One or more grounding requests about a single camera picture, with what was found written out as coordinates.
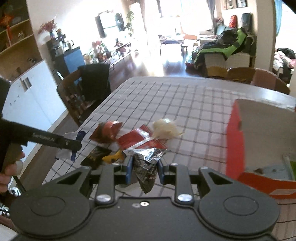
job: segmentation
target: pink cloth on chair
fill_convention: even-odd
[[[256,69],[251,85],[274,90],[277,76],[265,69]]]

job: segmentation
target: cardboard box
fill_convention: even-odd
[[[283,159],[296,153],[296,113],[238,99],[226,134],[229,177],[276,199],[296,198],[296,181]]]

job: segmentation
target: black snack package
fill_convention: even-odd
[[[108,156],[111,153],[111,150],[96,146],[91,153],[87,155],[87,157],[81,162],[82,166],[89,166],[92,170],[98,169],[98,167],[102,164],[105,164],[102,158],[104,156]]]
[[[133,170],[145,194],[150,192],[154,186],[157,175],[156,164],[165,154],[165,151],[165,149],[157,148],[124,151],[126,155],[133,156]]]

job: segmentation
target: black cloth on chair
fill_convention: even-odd
[[[111,94],[109,64],[86,64],[79,66],[82,92],[86,101],[102,102]]]

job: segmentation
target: kettle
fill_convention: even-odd
[[[72,47],[74,46],[73,40],[70,40],[70,41],[67,41],[67,46],[68,46],[69,50],[71,50]]]

